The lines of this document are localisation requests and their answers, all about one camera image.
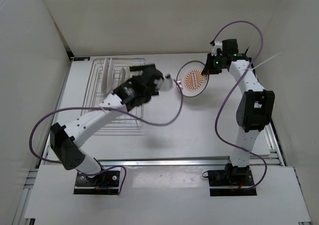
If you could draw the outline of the orange sunburst ceramic plate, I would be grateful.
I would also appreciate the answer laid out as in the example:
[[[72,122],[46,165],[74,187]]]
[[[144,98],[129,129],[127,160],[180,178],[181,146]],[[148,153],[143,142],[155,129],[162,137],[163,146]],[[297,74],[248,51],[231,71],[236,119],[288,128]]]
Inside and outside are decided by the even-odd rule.
[[[205,64],[203,62],[192,60],[180,68],[176,80],[182,89],[184,97],[196,97],[206,89],[209,76],[201,74],[204,67]]]

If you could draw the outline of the green band ceramic plate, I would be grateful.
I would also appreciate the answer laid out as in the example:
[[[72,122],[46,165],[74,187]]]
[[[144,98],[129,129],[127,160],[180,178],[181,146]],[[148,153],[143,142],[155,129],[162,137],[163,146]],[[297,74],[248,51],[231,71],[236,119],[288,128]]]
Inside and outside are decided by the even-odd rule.
[[[113,59],[105,59],[102,73],[102,82],[101,82],[101,93],[107,94],[109,90],[112,88],[113,84],[113,71],[114,71],[114,63]]]

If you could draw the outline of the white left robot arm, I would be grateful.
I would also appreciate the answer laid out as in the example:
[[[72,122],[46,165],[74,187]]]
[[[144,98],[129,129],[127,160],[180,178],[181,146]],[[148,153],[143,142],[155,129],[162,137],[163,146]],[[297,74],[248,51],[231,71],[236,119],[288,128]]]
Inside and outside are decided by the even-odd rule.
[[[109,92],[96,107],[65,125],[55,123],[50,128],[50,147],[66,170],[77,170],[93,185],[104,181],[100,163],[81,147],[99,129],[133,108],[148,103],[158,95],[164,84],[171,83],[170,75],[163,75],[155,65],[143,66],[141,75],[133,76]]]

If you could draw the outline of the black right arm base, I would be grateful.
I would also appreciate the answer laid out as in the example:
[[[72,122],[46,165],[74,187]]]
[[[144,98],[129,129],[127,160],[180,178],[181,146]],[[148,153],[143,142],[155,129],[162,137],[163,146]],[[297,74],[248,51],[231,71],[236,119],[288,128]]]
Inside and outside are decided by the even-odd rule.
[[[211,197],[257,195],[250,166],[238,167],[228,163],[223,170],[204,171],[202,177],[208,179]]]

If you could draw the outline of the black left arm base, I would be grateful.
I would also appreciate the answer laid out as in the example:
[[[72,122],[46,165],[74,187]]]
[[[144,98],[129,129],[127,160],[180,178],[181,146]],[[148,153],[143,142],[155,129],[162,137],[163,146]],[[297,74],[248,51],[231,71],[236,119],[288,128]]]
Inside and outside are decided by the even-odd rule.
[[[96,178],[77,173],[73,194],[75,195],[118,195],[120,188],[119,169],[111,169]]]

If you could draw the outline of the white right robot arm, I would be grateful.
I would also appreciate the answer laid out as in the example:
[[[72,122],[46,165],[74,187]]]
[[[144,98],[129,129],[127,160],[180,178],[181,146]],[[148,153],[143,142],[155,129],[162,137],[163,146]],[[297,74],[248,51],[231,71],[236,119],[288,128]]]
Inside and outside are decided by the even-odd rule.
[[[242,98],[236,111],[239,131],[236,148],[225,166],[224,180],[237,184],[248,176],[250,152],[265,126],[271,122],[275,94],[266,90],[250,68],[251,59],[239,53],[236,39],[212,41],[212,52],[207,55],[202,75],[219,74],[226,69],[235,79]]]

